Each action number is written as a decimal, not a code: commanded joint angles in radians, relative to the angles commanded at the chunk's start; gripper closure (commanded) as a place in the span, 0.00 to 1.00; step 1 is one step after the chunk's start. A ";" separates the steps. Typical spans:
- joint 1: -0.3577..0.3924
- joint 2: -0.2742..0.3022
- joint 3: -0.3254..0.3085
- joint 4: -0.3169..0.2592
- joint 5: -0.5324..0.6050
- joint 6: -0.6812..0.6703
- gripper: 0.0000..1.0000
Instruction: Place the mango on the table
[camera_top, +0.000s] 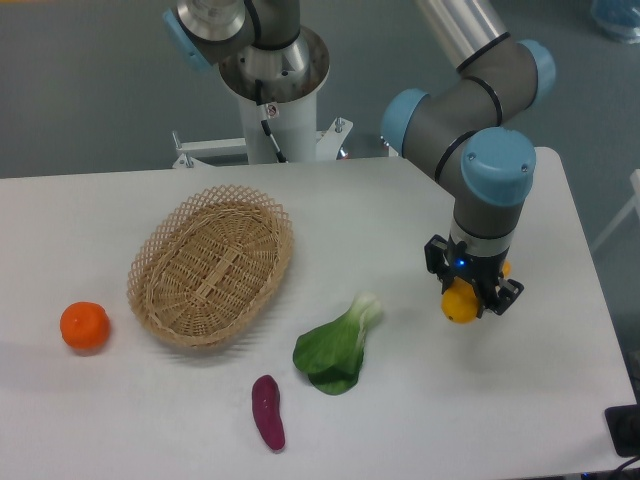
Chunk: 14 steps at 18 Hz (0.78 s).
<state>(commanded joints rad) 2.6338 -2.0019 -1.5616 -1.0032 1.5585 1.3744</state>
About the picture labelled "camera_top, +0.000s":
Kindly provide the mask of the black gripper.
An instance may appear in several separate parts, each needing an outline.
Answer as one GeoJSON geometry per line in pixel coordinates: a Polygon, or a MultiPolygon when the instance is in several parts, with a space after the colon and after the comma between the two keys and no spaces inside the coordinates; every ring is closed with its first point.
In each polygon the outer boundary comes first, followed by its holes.
{"type": "Polygon", "coordinates": [[[441,283],[444,294],[458,278],[479,290],[477,317],[486,311],[504,314],[524,291],[524,285],[502,278],[506,238],[455,237],[447,241],[434,235],[424,246],[426,267],[441,283]]]}

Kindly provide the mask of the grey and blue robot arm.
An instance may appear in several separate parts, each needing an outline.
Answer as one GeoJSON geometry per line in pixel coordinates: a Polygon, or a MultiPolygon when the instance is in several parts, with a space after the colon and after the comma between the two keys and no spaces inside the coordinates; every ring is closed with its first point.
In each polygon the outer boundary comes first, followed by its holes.
{"type": "MultiPolygon", "coordinates": [[[[419,9],[460,79],[437,96],[399,93],[381,134],[454,199],[448,236],[431,238],[424,253],[443,313],[466,323],[504,313],[522,293],[506,258],[536,151],[504,123],[549,92],[556,67],[539,43],[513,40],[487,1],[422,1],[419,9]]],[[[329,56],[301,24],[298,2],[180,1],[163,20],[189,64],[217,66],[238,99],[252,163],[319,158],[315,95],[329,56]]]]}

